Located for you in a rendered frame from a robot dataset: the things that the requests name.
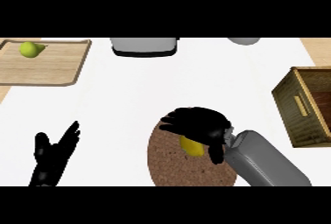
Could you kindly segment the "brown round placemat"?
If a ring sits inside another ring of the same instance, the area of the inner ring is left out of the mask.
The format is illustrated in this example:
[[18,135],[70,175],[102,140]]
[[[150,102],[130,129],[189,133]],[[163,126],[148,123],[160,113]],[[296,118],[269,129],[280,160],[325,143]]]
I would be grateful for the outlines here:
[[151,132],[148,166],[157,186],[234,186],[237,173],[226,164],[213,164],[209,146],[204,155],[192,157],[182,150],[181,136],[160,130],[160,122]]

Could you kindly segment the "brown wicker basket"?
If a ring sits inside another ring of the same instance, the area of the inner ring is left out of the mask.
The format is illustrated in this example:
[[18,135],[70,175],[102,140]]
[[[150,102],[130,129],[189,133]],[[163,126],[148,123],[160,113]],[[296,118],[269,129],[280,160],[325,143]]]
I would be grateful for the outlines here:
[[272,94],[293,146],[331,147],[331,66],[294,66]]

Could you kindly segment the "yellow lemon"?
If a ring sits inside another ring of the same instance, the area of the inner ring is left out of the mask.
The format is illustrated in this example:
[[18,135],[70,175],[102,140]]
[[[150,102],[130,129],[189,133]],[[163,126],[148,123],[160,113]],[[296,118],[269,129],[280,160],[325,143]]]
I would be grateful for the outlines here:
[[192,157],[201,157],[204,155],[203,144],[192,141],[185,136],[181,136],[181,148],[184,149],[187,154]]

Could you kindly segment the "green pear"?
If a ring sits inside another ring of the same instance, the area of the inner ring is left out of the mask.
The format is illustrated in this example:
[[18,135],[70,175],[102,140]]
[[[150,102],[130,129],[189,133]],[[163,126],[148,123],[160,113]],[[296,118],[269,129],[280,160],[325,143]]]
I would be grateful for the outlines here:
[[20,46],[20,52],[27,58],[34,58],[46,49],[46,45],[34,42],[24,42]]

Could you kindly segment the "pale grey round object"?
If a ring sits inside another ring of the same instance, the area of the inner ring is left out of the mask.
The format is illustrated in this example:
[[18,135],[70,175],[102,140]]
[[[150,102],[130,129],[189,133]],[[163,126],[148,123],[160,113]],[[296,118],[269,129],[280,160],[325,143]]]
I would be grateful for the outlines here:
[[257,43],[260,39],[259,38],[229,38],[229,40],[241,46],[250,46],[254,43]]

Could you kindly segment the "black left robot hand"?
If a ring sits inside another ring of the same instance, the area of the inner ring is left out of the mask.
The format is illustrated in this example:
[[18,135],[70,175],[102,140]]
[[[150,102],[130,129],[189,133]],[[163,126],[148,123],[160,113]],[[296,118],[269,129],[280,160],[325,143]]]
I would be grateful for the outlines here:
[[68,160],[79,144],[79,122],[73,122],[58,143],[51,143],[48,134],[36,134],[36,169],[30,186],[56,186]]

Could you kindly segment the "pale wooden tray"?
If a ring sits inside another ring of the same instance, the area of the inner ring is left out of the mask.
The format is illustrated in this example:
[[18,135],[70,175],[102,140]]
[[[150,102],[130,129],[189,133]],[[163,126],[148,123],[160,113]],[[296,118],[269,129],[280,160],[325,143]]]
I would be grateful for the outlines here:
[[79,80],[92,41],[34,40],[45,51],[27,58],[20,52],[24,40],[0,43],[0,86],[65,87]]

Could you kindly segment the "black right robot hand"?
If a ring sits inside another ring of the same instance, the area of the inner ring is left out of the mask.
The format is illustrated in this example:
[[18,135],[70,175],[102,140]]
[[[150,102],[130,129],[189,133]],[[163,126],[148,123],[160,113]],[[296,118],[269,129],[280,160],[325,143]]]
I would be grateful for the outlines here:
[[209,146],[212,162],[223,162],[225,131],[232,127],[225,115],[207,108],[176,108],[160,119],[160,129]]

